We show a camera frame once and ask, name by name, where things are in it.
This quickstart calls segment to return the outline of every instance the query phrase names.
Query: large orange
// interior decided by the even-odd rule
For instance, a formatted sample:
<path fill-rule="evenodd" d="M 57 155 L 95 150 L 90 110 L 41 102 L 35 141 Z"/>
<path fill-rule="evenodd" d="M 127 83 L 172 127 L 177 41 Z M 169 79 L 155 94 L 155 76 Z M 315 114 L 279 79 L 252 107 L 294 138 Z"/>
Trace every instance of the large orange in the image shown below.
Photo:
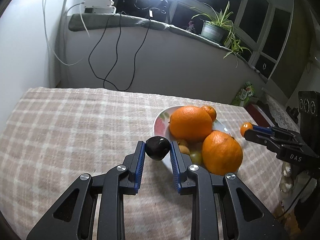
<path fill-rule="evenodd" d="M 213 131 L 202 144 L 204 166 L 210 173 L 225 175 L 236 172 L 242 163 L 240 144 L 230 135 Z"/>
<path fill-rule="evenodd" d="M 182 106 L 171 114 L 169 130 L 176 139 L 200 142 L 212 132 L 212 120 L 200 107 Z"/>

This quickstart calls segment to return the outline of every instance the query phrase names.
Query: checkered tablecloth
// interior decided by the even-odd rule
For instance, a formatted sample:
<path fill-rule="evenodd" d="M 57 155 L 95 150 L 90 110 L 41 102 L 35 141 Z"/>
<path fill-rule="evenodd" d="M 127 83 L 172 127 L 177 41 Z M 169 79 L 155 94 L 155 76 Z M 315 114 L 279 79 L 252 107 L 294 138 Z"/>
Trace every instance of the checkered tablecloth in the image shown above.
<path fill-rule="evenodd" d="M 238 176 L 273 211 L 281 162 L 239 132 L 253 122 L 244 108 L 169 96 L 104 89 L 30 89 L 0 137 L 0 210 L 21 239 L 82 173 L 106 173 L 152 136 L 160 111 L 212 105 L 244 150 Z M 162 162 L 146 156 L 141 188 L 124 196 L 126 238 L 190 239 L 191 197 L 180 196 Z"/>

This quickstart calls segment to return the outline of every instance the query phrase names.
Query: fruit bowl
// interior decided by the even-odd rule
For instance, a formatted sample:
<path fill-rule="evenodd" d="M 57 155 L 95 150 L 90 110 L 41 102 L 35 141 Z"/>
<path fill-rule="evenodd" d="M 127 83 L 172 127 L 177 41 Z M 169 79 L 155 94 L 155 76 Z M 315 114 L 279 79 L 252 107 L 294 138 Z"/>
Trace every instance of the fruit bowl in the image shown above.
<path fill-rule="evenodd" d="M 170 142 L 175 140 L 175 138 L 171 135 L 170 130 L 169 130 L 169 120 L 170 120 L 171 114 L 180 107 L 182 107 L 182 106 L 172 106 L 172 107 L 169 107 L 169 108 L 161 111 L 158 114 L 158 116 L 156 117 L 156 119 L 153 123 L 153 128 L 152 128 L 153 136 L 165 137 Z M 217 119 L 212 123 L 212 130 L 219 130 L 221 132 L 225 132 L 225 133 L 230 134 L 228 129 Z M 202 143 L 195 144 L 191 149 L 201 151 L 201 145 L 202 145 Z M 167 154 L 163 158 L 162 162 L 169 169 L 169 171 L 172 172 L 170 154 Z"/>

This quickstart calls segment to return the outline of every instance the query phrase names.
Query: windowsill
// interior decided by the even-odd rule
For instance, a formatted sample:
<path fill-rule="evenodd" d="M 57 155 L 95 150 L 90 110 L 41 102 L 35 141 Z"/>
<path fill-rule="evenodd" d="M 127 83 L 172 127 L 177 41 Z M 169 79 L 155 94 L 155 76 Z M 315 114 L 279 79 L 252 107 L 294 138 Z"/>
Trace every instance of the windowsill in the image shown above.
<path fill-rule="evenodd" d="M 88 30 L 104 29 L 106 26 L 106 22 L 110 18 L 111 15 L 112 14 L 92 14 L 92 13 L 82 14 L 84 23 L 85 23 Z M 115 14 L 112 16 L 112 18 L 110 18 L 110 20 L 108 22 L 108 28 L 119 27 L 119 16 L 120 16 L 119 14 Z M 134 27 L 134 26 L 148 28 L 149 27 L 149 20 L 144 19 L 144 18 L 134 17 L 134 16 L 128 16 L 128 15 L 121 16 L 121 27 Z M 73 14 L 71 16 L 71 19 L 68 24 L 68 28 L 70 31 L 73 31 L 73 32 L 85 30 L 85 28 L 82 24 L 81 18 L 80 18 L 80 14 Z M 200 41 L 200 42 L 205 43 L 207 45 L 216 47 L 217 49 L 222 49 L 226 52 L 230 51 L 230 49 L 228 49 L 226 47 L 220 46 L 219 44 L 217 44 L 213 41 L 209 41 L 206 38 L 203 38 L 197 34 L 188 32 L 186 30 L 182 30 L 174 25 L 169 25 L 166 23 L 151 20 L 150 29 L 159 30 L 159 31 L 169 30 L 170 32 L 175 33 L 177 35 L 185 36 L 185 37 Z M 257 70 L 255 67 L 249 65 L 243 57 L 241 57 L 239 55 L 237 55 L 237 57 L 240 60 L 242 60 L 249 68 L 251 68 L 253 71 L 255 71 L 255 73 L 257 73 L 264 82 L 266 82 L 266 78 L 264 76 L 262 76 L 262 74 L 260 73 L 259 70 Z"/>

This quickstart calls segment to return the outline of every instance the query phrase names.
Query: power strip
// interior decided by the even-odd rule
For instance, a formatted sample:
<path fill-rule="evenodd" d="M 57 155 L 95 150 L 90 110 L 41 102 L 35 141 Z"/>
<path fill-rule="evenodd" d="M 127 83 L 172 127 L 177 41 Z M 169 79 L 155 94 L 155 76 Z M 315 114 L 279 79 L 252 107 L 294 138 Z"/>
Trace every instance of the power strip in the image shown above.
<path fill-rule="evenodd" d="M 93 13 L 116 13 L 116 7 L 112 6 L 113 0 L 85 0 L 85 8 L 94 8 Z"/>

